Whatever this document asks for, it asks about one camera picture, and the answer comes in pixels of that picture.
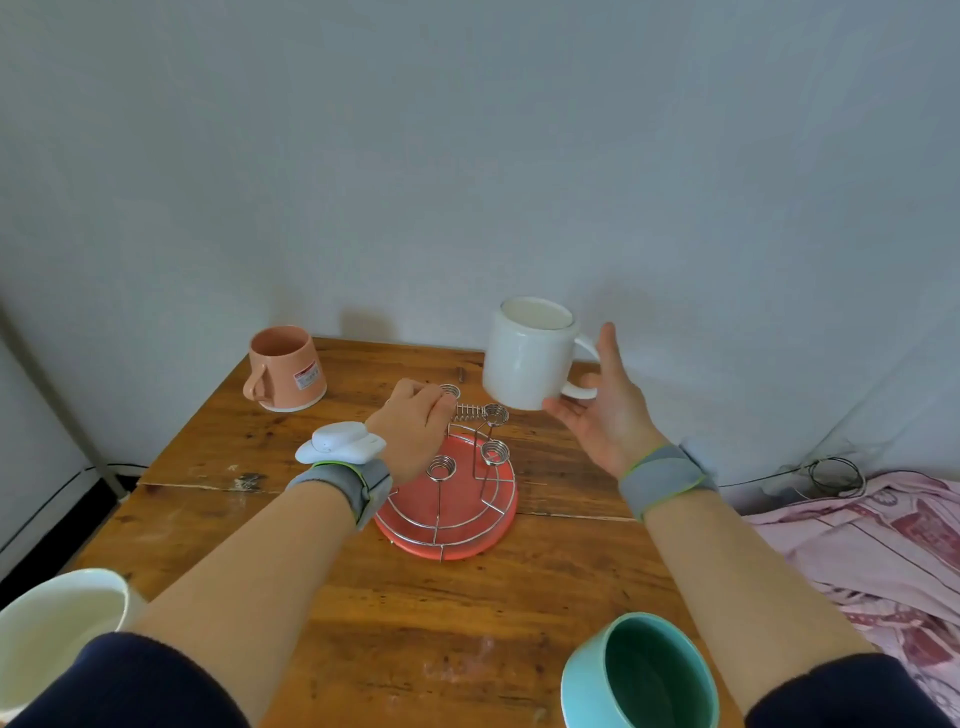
metal pole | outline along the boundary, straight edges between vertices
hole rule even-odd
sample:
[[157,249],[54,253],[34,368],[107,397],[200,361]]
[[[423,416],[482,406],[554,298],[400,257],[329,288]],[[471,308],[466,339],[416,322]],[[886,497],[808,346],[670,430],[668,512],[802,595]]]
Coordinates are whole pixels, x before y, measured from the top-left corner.
[[98,451],[97,447],[93,444],[93,441],[86,436],[77,418],[73,416],[70,408],[54,387],[53,382],[50,381],[50,377],[46,375],[43,367],[40,366],[40,363],[30,351],[27,342],[23,340],[19,331],[13,326],[13,321],[10,320],[10,317],[3,310],[3,306],[0,306],[0,339],[6,342],[7,348],[10,349],[13,354],[13,358],[16,359],[17,363],[23,368],[24,373],[34,384],[40,396],[46,400],[47,404],[50,405],[50,409],[53,410],[57,419],[60,420],[63,429],[73,438],[73,441],[86,456],[86,459],[96,468],[97,473],[105,480],[113,491],[113,494],[117,497],[117,500],[126,500],[130,494],[120,485],[120,481],[117,480],[116,475],[108,467],[107,461],[104,460],[100,451]]

wrist strap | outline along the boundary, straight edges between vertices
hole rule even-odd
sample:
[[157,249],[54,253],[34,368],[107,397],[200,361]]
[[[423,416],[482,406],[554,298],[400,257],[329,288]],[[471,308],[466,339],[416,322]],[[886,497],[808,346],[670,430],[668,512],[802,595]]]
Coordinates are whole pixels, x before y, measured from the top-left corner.
[[363,530],[380,506],[387,502],[394,485],[387,464],[376,459],[364,465],[340,461],[316,463],[287,483],[287,488],[311,480],[329,483],[344,494],[357,521],[358,531]]
[[676,445],[654,450],[620,481],[620,495],[638,521],[651,506],[696,488],[717,490],[713,478]]

wrist tracker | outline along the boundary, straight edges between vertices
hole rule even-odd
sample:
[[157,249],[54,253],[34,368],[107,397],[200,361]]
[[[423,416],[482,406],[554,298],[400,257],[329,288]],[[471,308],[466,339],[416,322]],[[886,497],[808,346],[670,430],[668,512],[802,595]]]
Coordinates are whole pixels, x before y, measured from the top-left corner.
[[619,488],[638,521],[648,508],[680,493],[698,488],[719,492],[713,478],[676,445],[665,445],[640,460]]
[[363,530],[390,495],[394,480],[378,455],[386,441],[367,431],[363,423],[336,423],[317,429],[297,449],[297,460],[313,463],[287,488],[310,480],[329,483],[344,494],[357,530]]

black cable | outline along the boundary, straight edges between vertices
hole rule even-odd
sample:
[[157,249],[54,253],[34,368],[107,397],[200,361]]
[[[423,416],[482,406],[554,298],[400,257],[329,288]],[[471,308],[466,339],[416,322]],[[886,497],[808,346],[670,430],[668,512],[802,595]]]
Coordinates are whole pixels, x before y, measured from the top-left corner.
[[761,480],[769,480],[772,477],[780,477],[781,475],[789,475],[795,473],[796,471],[801,471],[804,469],[803,465],[799,465],[794,468],[792,471],[783,471],[782,473],[774,473],[772,475],[765,475],[763,477],[755,477],[753,480],[743,480],[739,483],[728,483],[727,485],[718,485],[717,488],[732,488],[734,485],[746,485],[747,483],[758,483]]
[[[840,463],[845,465],[853,471],[855,481],[851,481],[845,485],[833,485],[827,483],[824,480],[821,480],[817,477],[817,468],[822,463]],[[791,473],[797,473],[798,471],[806,470],[807,477],[810,478],[810,482],[813,486],[820,490],[821,493],[825,494],[825,497],[857,497],[863,494],[863,490],[867,485],[867,479],[863,476],[863,472],[856,466],[856,464],[847,459],[846,457],[834,456],[834,457],[823,457],[817,460],[814,460],[809,465],[799,465],[793,470],[783,471],[782,473],[773,473],[772,475],[765,475],[763,477],[755,477],[753,480],[743,480],[739,483],[728,483],[727,485],[718,485],[717,488],[732,488],[734,485],[747,485],[748,483],[758,483],[761,480],[770,480],[771,478],[780,477],[781,475],[790,475]],[[805,496],[803,493],[794,488],[797,495],[807,500],[810,500],[809,497]]]
[[[119,467],[119,468],[143,468],[144,470],[147,469],[146,465],[136,465],[134,463],[107,463],[107,466],[109,468]],[[17,536],[23,533],[24,528],[26,528],[28,525],[34,522],[34,519],[40,514],[40,511],[46,508],[47,505],[50,503],[50,501],[53,500],[55,497],[57,497],[64,488],[66,488],[68,485],[70,485],[70,483],[72,483],[74,480],[76,480],[78,477],[80,477],[84,473],[89,473],[90,471],[93,471],[96,469],[97,467],[95,465],[91,465],[88,468],[83,468],[82,470],[78,470],[75,473],[73,473],[70,479],[67,480],[65,483],[63,483],[63,485],[61,485],[50,497],[44,500],[43,504],[35,510],[34,514],[29,519],[27,519],[26,522],[23,523],[23,525],[17,528],[16,532],[12,536],[10,536],[10,538],[7,539],[7,541],[2,546],[0,546],[0,553],[2,553],[7,546],[12,544]]]

label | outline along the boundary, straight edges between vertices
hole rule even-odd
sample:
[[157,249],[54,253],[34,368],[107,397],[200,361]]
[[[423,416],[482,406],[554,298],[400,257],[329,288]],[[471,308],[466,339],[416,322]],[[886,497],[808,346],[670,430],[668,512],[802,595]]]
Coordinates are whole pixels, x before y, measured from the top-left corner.
[[317,362],[311,361],[310,366],[305,369],[301,369],[299,372],[294,374],[294,380],[297,382],[297,389],[306,389],[315,381],[317,377],[320,376],[320,367],[317,365]]

